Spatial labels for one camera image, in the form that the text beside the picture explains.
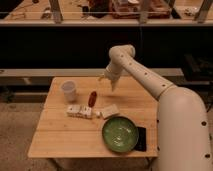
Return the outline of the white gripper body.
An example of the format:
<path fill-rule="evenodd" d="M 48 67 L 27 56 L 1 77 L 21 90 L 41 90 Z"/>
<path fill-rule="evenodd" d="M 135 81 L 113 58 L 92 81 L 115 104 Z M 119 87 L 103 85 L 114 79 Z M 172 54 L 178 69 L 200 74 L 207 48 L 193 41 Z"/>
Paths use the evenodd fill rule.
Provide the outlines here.
<path fill-rule="evenodd" d="M 109 64 L 104 72 L 100 75 L 99 80 L 104 78 L 109 79 L 111 82 L 116 82 L 121 76 L 121 67 L 116 64 Z"/>

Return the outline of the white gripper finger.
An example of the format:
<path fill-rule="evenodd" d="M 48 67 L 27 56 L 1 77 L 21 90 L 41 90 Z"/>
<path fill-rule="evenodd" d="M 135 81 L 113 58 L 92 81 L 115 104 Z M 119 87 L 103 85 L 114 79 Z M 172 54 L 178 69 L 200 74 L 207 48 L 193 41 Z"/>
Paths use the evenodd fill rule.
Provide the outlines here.
<path fill-rule="evenodd" d="M 111 91 L 113 92 L 116 89 L 117 81 L 111 81 Z"/>

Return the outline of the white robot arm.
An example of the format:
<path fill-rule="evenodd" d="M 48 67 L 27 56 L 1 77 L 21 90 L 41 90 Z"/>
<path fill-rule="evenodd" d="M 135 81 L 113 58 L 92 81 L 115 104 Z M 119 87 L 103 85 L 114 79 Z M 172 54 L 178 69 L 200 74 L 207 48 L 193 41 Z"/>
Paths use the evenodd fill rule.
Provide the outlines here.
<path fill-rule="evenodd" d="M 111 47 L 109 58 L 103 76 L 112 86 L 127 71 L 158 101 L 159 171 L 213 171 L 208 118 L 201 97 L 138 63 L 132 45 Z"/>

